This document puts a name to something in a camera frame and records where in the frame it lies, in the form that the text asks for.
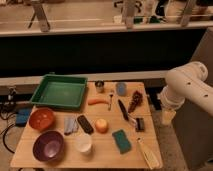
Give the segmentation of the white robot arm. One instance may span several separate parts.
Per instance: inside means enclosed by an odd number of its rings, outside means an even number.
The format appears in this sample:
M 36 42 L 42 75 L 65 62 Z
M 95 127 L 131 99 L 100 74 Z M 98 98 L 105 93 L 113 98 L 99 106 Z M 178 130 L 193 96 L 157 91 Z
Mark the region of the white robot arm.
M 207 67 L 199 61 L 169 70 L 160 93 L 163 107 L 177 110 L 188 99 L 213 116 L 213 87 L 205 83 L 207 76 Z

